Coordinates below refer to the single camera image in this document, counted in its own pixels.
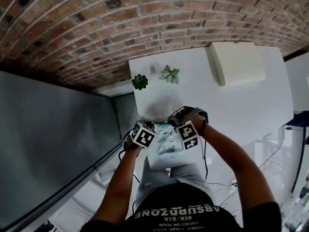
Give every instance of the power strip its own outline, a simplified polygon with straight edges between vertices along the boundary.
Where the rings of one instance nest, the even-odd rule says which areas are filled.
[[[236,179],[233,179],[232,180],[232,183],[231,183],[231,187],[230,187],[230,193],[234,193],[238,190],[237,188],[237,180]]]

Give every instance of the light blue jeans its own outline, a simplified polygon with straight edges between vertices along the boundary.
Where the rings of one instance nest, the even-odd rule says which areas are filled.
[[[215,204],[213,193],[208,183],[201,177],[201,173],[195,163],[171,168],[169,176],[165,169],[159,171],[152,170],[148,158],[146,157],[140,186],[136,194],[136,206],[138,207],[141,202],[157,188],[175,183],[186,183],[201,189],[210,196]]]

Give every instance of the light green succulent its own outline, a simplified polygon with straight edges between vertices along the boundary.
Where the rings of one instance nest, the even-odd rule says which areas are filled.
[[[167,83],[176,83],[179,84],[179,69],[173,69],[171,70],[170,67],[168,65],[165,66],[165,69],[163,71],[161,71],[162,76],[159,77],[160,80],[165,80]]]

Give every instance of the green plant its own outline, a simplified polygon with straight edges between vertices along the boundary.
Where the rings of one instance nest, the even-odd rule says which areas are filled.
[[[146,76],[138,74],[132,80],[132,84],[135,89],[142,90],[143,88],[146,88],[148,84],[148,79],[146,78]]]
[[[165,66],[165,69],[163,71],[161,71],[162,76],[159,77],[160,80],[165,80],[167,83],[176,83],[179,84],[179,69],[173,69],[171,70],[170,67],[168,65]]]

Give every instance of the table top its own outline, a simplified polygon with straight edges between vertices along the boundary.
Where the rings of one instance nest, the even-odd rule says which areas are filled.
[[[274,131],[293,118],[290,84],[280,50],[257,48],[265,80],[225,87],[219,86],[208,47],[130,60],[131,76],[140,73],[148,78],[146,89],[134,90],[140,118],[164,121],[187,105],[206,110],[209,123],[240,145]],[[179,84],[158,79],[167,64],[180,69]]]

